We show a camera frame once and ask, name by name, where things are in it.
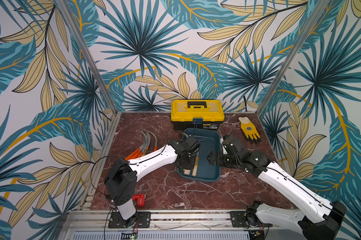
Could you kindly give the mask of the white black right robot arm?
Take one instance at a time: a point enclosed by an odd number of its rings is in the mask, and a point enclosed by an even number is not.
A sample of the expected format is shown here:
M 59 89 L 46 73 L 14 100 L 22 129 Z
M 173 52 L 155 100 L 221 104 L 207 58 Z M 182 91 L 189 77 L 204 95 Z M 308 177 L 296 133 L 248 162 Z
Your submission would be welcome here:
M 289 229 L 307 240 L 334 240 L 342 225 L 346 206 L 317 195 L 297 181 L 278 163 L 258 150 L 249 150 L 235 137 L 222 138 L 222 150 L 212 151 L 211 166 L 238 169 L 272 186 L 297 209 L 287 210 L 255 201 L 242 218 L 249 226 L 273 225 Z

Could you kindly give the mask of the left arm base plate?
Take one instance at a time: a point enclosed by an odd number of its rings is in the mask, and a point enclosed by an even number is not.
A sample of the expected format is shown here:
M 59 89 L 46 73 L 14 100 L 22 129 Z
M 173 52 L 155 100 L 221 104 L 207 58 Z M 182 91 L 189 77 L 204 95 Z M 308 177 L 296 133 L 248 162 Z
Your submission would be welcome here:
M 119 212 L 111 214 L 108 228 L 132 229 L 135 227 L 147 229 L 150 227 L 151 212 L 136 212 L 128 220 L 124 220 Z

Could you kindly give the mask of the teal plastic tray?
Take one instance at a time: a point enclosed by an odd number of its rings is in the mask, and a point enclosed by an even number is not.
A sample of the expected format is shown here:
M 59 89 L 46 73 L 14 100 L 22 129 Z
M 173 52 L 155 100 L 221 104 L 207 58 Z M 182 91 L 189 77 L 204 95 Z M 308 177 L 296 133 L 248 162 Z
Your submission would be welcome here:
M 220 178 L 220 167 L 211 166 L 207 157 L 211 152 L 219 152 L 221 150 L 219 134 L 216 131 L 193 128 L 187 128 L 183 132 L 188 136 L 194 136 L 199 141 L 199 162 L 195 176 L 193 175 L 193 169 L 189 174 L 186 174 L 184 170 L 177 169 L 178 174 L 187 180 L 206 183 L 216 182 Z

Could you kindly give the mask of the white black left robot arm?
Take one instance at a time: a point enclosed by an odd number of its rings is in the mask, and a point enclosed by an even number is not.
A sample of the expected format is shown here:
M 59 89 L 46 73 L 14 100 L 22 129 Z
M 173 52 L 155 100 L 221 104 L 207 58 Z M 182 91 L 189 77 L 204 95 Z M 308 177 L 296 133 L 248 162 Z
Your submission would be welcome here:
M 189 136 L 182 141 L 168 141 L 160 149 L 137 159 L 116 159 L 104 184 L 121 218 L 125 222 L 133 222 L 137 218 L 133 196 L 139 180 L 170 164 L 180 170 L 190 170 L 194 166 L 199 147 L 199 141 Z

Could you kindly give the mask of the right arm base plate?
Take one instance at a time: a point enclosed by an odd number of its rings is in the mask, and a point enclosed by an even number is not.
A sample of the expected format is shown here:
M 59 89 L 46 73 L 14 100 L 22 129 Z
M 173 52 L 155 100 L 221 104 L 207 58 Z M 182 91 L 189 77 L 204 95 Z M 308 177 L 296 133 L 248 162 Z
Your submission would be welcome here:
M 261 222 L 253 213 L 246 211 L 231 211 L 229 212 L 230 220 L 233 228 L 268 228 L 272 224 L 265 224 Z

